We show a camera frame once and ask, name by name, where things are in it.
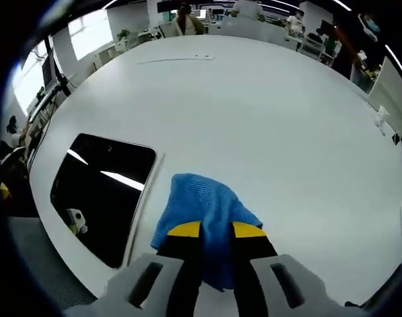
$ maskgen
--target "desk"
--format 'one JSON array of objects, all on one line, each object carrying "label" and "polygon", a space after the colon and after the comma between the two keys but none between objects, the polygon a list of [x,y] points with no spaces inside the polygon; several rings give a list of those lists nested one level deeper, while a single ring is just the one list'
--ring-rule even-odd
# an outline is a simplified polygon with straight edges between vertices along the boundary
[{"label": "desk", "polygon": [[[212,58],[183,56],[200,53]],[[382,136],[352,86],[325,65],[255,40],[179,36],[137,46],[90,76],[53,117],[30,172],[48,236],[101,296],[116,270],[76,241],[50,191],[79,133],[138,143],[165,156],[132,259],[154,253],[172,176],[193,172],[233,189],[276,251],[320,276],[331,298],[362,304],[402,260],[402,149]],[[236,310],[232,292],[201,287],[198,313]]]}]

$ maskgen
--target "microfiber towel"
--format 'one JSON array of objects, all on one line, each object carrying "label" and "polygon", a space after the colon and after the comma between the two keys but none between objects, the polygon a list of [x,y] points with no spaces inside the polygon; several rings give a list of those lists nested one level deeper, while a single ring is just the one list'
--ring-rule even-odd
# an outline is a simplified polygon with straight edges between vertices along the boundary
[{"label": "microfiber towel", "polygon": [[195,174],[176,174],[151,246],[158,250],[171,229],[192,221],[202,221],[204,231],[203,281],[219,291],[234,289],[230,222],[259,228],[262,223],[226,185]]}]

